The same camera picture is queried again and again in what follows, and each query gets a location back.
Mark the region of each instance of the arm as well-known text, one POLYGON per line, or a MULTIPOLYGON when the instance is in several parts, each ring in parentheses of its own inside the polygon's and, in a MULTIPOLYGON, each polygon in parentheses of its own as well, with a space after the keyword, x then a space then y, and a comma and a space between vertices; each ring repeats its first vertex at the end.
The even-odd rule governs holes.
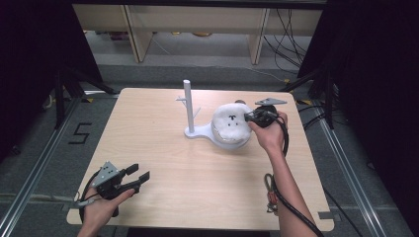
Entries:
MULTIPOLYGON (((90 188, 86 197, 94 195, 96 190, 90 188)), ((100 196, 93 203, 85 206, 84 222, 78 233, 78 237, 96 237, 102 226, 106 225, 111 219, 114 210, 128 198, 132 197, 134 190, 127 190, 114 199, 102 199, 100 196)))
MULTIPOLYGON (((278 112, 278 114, 287 124, 287 115, 281 112, 278 112)), ((314 223, 304 198, 293 178, 290 167, 287 164, 283 152, 284 134, 281 127, 274 122, 270 126, 262 128, 252 121, 249 122, 249 126, 255 131, 259 144, 268 154, 279 192, 292 206, 314 223)), ((278 203, 278 215, 281 236, 316 236, 308 226, 290 212, 281 202, 278 203)))

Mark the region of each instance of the aluminum rail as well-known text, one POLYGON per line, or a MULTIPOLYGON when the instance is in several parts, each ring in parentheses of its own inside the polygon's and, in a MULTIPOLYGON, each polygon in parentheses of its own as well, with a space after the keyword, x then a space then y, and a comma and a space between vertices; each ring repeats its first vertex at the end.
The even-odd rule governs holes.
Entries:
MULTIPOLYGON (((318 107, 315 110, 317 115, 321 115, 323 110, 318 107)), ((385 233, 382 224, 378 219, 378 215, 371 204, 364 188, 362 187, 360 180, 358 179, 354 169, 352 168, 351 162, 349 161, 348 157, 343 150, 339 139, 336 136, 336 133, 333 129, 330 129, 327 122, 322 119, 320 121, 321 127, 326 134, 327 140, 329 141, 330 146, 335 154, 336 160, 339 163, 340 168, 342 169, 343 175, 348 183, 348 186, 352 192, 352 195, 355 201, 360 208, 361 214, 363 215, 370 232, 373 236, 377 237, 385 237, 387 234, 385 233)))
POLYGON ((31 198, 31 194, 34 191, 35 187, 37 186, 43 171, 45 170, 49 160, 51 159, 55 148, 57 147, 62 134, 64 133, 65 129, 68 126, 68 121, 71 118, 72 114, 74 113, 77 106, 80 104, 80 98, 73 98, 70 102, 66 113, 67 116, 65 117, 64 121, 62 122, 61 126, 54 130, 49 141, 47 142, 45 148, 42 151, 40 158, 35 164, 34 168, 32 169, 30 175, 25 180, 25 183, 21 187, 19 193, 16 195, 14 201, 10 205, 9 209, 7 210, 6 214, 1 218, 0 222, 0 234, 1 237, 8 237, 12 233, 13 229, 15 228, 19 218, 22 215, 22 212, 25 209, 29 199, 31 198))

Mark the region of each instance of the forearm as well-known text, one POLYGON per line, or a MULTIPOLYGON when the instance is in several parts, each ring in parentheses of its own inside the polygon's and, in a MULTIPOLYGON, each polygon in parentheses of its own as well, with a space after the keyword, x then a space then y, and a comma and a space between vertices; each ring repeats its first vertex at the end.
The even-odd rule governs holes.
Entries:
POLYGON ((99 233, 99 227, 95 227, 95 225, 87 225, 83 224, 77 237, 96 237, 99 233))
MULTIPOLYGON (((271 160, 275 183, 280 194, 293 207, 314 223, 302 194, 293 178, 293 174, 287 164, 284 153, 280 149, 267 149, 267 153, 271 160)), ((296 217, 295 214, 290 212, 281 202, 278 204, 278 209, 282 236, 315 236, 314 232, 312 232, 305 223, 296 217)))

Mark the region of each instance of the gray floor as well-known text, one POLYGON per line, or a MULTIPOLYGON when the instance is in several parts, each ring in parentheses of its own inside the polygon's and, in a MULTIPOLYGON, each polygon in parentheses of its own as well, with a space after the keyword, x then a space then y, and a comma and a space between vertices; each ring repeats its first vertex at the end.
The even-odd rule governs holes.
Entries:
MULTIPOLYGON (((108 35, 96 35, 94 32, 88 32, 86 38, 106 84, 115 89, 182 88, 182 80, 190 79, 193 89, 277 91, 285 86, 286 79, 294 81, 297 72, 297 67, 276 58, 266 43, 259 64, 252 65, 246 36, 214 34, 200 38, 187 33, 157 33, 141 63, 134 61, 130 44, 126 40, 110 40, 108 35)), ((307 48, 310 42, 310 38, 295 39, 303 48, 307 48)), ((278 44, 272 36, 268 36, 268 40, 273 45, 278 44)), ((296 60, 294 53, 286 50, 283 52, 296 60)), ((89 85, 83 86, 86 90, 97 90, 89 85)), ((295 89, 294 97, 297 100, 309 100, 306 95, 309 86, 308 82, 295 89)), ((66 211, 76 195, 116 100, 104 95, 95 97, 91 103, 77 103, 10 236, 76 235, 79 226, 66 222, 66 211), (89 137, 85 144, 69 144, 80 139, 73 135, 80 122, 92 123, 83 127, 83 132, 89 133, 89 137)), ((11 154, 0 164, 1 215, 9 210, 14 196, 25 185, 30 172, 37 165, 54 133, 54 116, 54 106, 40 114, 20 143, 22 153, 11 154)), ((302 123, 316 116, 315 109, 300 113, 302 123)), ((334 131, 386 236, 413 236, 379 177, 367 166, 368 157, 342 112, 335 112, 333 118, 334 131)), ((317 122, 311 126, 306 135, 324 188, 336 199, 363 236, 377 236, 369 228, 369 222, 360 210, 322 123, 317 122)), ((330 197, 328 201, 334 214, 335 229, 325 233, 325 236, 357 236, 336 203, 330 197)), ((126 236, 127 228, 108 226, 101 234, 126 236)), ((271 236, 278 234, 278 231, 271 232, 271 236)))

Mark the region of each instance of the white stand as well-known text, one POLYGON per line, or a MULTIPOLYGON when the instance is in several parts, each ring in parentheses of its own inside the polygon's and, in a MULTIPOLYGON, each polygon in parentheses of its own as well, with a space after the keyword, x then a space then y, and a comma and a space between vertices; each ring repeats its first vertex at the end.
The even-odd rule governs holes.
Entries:
POLYGON ((222 143, 218 141, 212 133, 211 122, 204 126, 194 126, 194 115, 192 108, 192 95, 191 95, 191 82, 189 80, 184 80, 184 90, 185 98, 179 98, 177 101, 185 102, 186 112, 188 115, 188 126, 185 128, 185 135, 190 139, 194 138, 206 138, 212 141, 215 145, 228 150, 237 149, 244 144, 247 140, 241 141, 239 143, 222 143))

